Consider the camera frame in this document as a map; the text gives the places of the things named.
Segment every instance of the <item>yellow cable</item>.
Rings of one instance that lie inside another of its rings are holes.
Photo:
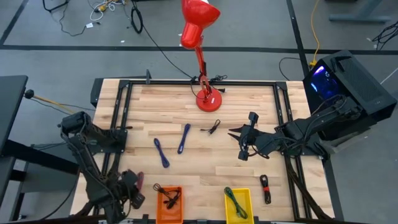
[[[312,13],[311,13],[311,29],[312,29],[312,34],[313,34],[313,36],[314,36],[314,38],[315,38],[315,40],[317,41],[317,44],[318,44],[317,50],[315,51],[315,54],[313,55],[313,60],[312,60],[312,62],[310,63],[310,66],[313,66],[313,67],[317,64],[317,53],[318,53],[319,48],[320,48],[320,43],[319,43],[317,34],[315,33],[315,29],[313,28],[313,15],[314,15],[315,11],[317,10],[318,3],[319,3],[319,0],[317,0],[317,2],[315,3],[315,6],[313,7],[313,10],[312,10]]]
[[[63,105],[61,105],[60,103],[57,103],[57,102],[52,101],[52,100],[48,100],[48,99],[43,98],[43,97],[41,97],[41,96],[36,96],[36,95],[34,95],[33,98],[38,99],[38,100],[41,100],[41,101],[44,101],[44,102],[46,102],[46,103],[51,103],[51,104],[57,105],[57,106],[63,108],[64,110],[67,110],[69,113],[72,113],[72,114],[76,113],[76,111],[73,111],[73,110],[67,108],[66,106],[63,106]]]

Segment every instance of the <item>yellow bin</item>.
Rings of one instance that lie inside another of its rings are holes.
[[[244,219],[236,214],[233,201],[224,194],[226,224],[254,224],[253,207],[251,205],[250,189],[232,189],[236,201],[246,211],[248,218]]]

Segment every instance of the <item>red desk lamp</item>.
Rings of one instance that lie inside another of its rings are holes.
[[[206,62],[201,48],[203,41],[201,33],[212,25],[221,13],[207,0],[182,0],[182,13],[186,23],[181,36],[181,44],[186,49],[195,49],[200,69],[201,90],[197,94],[197,105],[203,111],[213,112],[221,106],[222,98],[218,90],[211,89],[207,79]]]

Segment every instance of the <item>computer case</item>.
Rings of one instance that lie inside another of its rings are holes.
[[[358,119],[336,122],[320,132],[320,137],[327,141],[364,131],[378,121],[389,118],[397,104],[397,100],[348,50],[342,50],[319,60],[304,78],[303,84],[311,113],[322,102],[337,94],[350,96],[363,107]],[[322,108],[332,103],[327,102]]]

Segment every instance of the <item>plastic tray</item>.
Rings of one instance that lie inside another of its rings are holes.
[[[225,199],[225,215],[227,224],[254,224],[253,208],[251,205],[250,189],[232,189],[236,201],[246,211],[248,218],[244,219],[236,214],[236,207],[233,201],[224,195]]]
[[[161,193],[157,194],[157,210],[156,210],[156,224],[182,224],[183,223],[183,190],[181,186],[163,187],[166,191],[181,189],[181,196],[177,203],[171,208],[167,209],[166,204],[163,203],[168,198]]]

